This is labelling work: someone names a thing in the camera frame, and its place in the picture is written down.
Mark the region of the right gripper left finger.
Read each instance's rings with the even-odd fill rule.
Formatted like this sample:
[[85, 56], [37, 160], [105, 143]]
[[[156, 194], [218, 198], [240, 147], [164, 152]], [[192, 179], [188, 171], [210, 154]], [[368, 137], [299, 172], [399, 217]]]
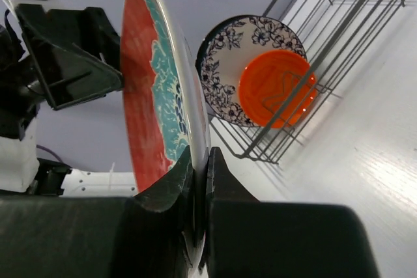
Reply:
[[1, 197], [2, 277], [187, 277], [190, 150], [135, 197]]

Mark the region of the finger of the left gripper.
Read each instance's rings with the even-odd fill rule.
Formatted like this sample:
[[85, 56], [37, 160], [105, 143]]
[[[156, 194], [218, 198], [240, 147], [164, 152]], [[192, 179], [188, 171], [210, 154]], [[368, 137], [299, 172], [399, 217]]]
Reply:
[[46, 13], [59, 36], [90, 55], [120, 70], [120, 36], [103, 8], [51, 9]]
[[47, 12], [32, 4], [15, 9], [47, 103], [60, 110], [121, 90], [121, 70], [62, 39]]

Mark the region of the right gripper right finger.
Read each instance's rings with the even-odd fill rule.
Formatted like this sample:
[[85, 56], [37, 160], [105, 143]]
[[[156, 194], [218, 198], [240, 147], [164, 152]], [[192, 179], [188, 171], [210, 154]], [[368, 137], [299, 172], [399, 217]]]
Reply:
[[257, 200], [212, 148], [207, 173], [210, 277], [378, 277], [366, 230], [342, 205]]

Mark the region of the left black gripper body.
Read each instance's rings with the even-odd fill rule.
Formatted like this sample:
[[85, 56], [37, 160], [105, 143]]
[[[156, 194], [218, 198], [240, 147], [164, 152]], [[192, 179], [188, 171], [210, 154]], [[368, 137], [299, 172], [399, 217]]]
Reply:
[[14, 59], [23, 55], [14, 35], [13, 29], [1, 27], [1, 137], [22, 140], [38, 115], [42, 93], [31, 87], [38, 83], [31, 58]]

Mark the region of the red and teal plate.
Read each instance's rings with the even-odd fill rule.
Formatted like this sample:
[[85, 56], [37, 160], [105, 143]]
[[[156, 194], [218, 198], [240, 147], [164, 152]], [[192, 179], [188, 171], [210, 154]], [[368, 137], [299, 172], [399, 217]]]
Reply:
[[211, 148], [207, 108], [190, 47], [164, 0], [124, 0], [120, 51], [138, 189], [163, 177], [185, 149], [201, 178]]

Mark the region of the blue floral white plate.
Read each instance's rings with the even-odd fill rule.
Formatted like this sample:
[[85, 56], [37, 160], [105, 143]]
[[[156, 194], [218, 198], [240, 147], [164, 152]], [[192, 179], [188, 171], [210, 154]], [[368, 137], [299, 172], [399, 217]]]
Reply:
[[196, 65], [206, 103], [217, 117], [243, 127], [255, 124], [243, 112], [238, 99], [238, 84], [245, 67], [258, 55], [273, 49], [284, 49], [307, 58], [296, 33], [284, 23], [269, 17], [251, 15], [243, 19], [242, 35], [237, 47], [211, 48]]

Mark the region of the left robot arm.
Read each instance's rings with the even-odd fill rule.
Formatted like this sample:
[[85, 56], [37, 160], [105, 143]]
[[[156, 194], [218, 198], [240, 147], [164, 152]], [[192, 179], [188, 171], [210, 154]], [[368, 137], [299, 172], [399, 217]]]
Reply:
[[58, 111], [120, 91], [120, 36], [104, 9], [15, 8], [22, 30], [1, 26], [1, 193], [52, 197], [131, 196], [113, 172], [72, 168], [36, 154], [42, 103]]

